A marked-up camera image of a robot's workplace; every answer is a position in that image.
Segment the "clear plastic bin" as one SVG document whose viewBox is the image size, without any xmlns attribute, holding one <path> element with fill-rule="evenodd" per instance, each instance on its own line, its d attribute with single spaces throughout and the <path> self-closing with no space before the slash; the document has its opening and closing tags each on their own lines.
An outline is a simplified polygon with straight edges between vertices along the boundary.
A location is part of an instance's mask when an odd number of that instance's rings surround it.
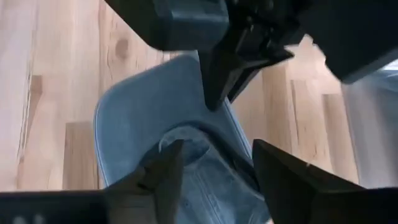
<svg viewBox="0 0 398 224">
<path fill-rule="evenodd" d="M 398 59 L 342 91 L 359 183 L 398 187 Z"/>
</svg>

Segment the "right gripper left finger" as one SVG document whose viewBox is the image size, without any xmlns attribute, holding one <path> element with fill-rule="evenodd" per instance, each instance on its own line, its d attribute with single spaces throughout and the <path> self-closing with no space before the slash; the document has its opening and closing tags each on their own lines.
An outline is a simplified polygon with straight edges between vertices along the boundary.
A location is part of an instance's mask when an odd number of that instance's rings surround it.
<svg viewBox="0 0 398 224">
<path fill-rule="evenodd" d="M 183 141 L 154 146 L 138 166 L 106 188 L 109 224 L 175 224 L 182 189 Z"/>
</svg>

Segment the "faded grey baseball cap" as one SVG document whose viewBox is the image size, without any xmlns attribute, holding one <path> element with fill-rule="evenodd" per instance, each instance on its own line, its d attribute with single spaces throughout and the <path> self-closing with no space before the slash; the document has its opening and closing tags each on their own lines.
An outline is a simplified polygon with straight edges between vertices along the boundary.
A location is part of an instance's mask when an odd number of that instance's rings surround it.
<svg viewBox="0 0 398 224">
<path fill-rule="evenodd" d="M 175 140 L 183 141 L 176 224 L 266 224 L 251 148 L 228 100 L 205 105 L 200 65 L 191 55 L 129 77 L 100 99 L 95 150 L 110 186 Z"/>
</svg>

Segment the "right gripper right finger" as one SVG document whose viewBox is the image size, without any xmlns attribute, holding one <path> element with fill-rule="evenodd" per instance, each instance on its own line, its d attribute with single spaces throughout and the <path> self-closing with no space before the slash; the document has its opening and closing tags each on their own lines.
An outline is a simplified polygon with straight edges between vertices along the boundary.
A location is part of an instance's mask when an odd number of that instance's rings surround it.
<svg viewBox="0 0 398 224">
<path fill-rule="evenodd" d="M 262 139 L 253 141 L 252 161 L 259 190 L 274 224 L 308 224 L 312 202 L 319 193 L 364 189 Z"/>
</svg>

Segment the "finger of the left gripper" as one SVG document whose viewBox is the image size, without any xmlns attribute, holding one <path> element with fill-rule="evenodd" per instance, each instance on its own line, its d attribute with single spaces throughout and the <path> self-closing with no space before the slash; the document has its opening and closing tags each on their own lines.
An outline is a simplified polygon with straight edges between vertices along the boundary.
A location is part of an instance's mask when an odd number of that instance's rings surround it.
<svg viewBox="0 0 398 224">
<path fill-rule="evenodd" d="M 278 45 L 270 38 L 264 39 L 256 54 L 244 56 L 245 64 L 238 73 L 238 80 L 228 93 L 228 99 L 235 100 L 261 69 L 284 62 L 293 56 L 294 54 L 286 50 L 283 45 Z"/>
<path fill-rule="evenodd" d="M 238 54 L 247 31 L 228 32 L 215 47 L 198 53 L 205 104 L 216 110 L 235 86 L 247 65 Z"/>
</svg>

